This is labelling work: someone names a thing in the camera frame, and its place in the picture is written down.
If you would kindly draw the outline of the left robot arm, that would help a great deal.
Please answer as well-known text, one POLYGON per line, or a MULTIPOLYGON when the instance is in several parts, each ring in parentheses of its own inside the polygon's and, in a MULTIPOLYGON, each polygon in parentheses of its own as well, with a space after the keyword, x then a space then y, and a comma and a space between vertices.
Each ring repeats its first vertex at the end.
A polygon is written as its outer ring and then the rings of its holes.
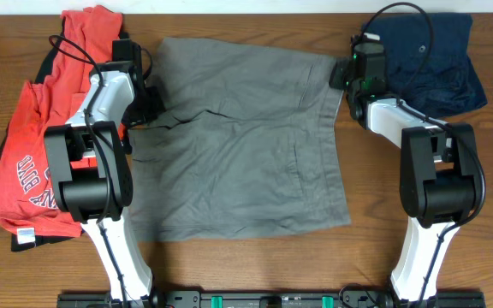
POLYGON ((108 293, 62 293, 59 307, 162 307, 153 274, 141 256, 128 207, 134 185, 119 133, 155 120, 165 111, 157 89, 146 86, 146 49, 129 38, 112 43, 108 62, 83 48, 78 61, 92 65, 90 89, 78 110, 44 135, 56 205, 71 215, 96 246, 110 279, 108 293))

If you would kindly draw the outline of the grey shorts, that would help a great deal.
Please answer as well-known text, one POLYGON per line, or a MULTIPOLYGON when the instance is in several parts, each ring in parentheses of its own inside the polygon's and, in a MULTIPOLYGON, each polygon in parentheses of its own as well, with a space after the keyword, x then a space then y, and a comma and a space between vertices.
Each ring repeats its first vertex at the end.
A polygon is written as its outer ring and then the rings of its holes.
POLYGON ((332 56, 166 38, 150 82, 166 110, 129 134, 142 241, 294 235, 349 224, 332 56))

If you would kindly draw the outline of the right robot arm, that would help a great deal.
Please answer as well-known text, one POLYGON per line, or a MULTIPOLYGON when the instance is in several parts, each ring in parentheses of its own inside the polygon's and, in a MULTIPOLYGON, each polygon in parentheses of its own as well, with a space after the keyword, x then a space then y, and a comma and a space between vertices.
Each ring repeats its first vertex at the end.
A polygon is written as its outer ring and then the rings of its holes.
POLYGON ((410 107, 388 88, 386 51, 366 35, 354 36, 351 56, 336 63, 329 84, 344 91, 350 116, 400 151, 399 193, 407 231, 390 290, 376 307, 483 307, 482 293, 439 291, 437 276, 460 227, 484 204, 485 178, 474 132, 410 107))

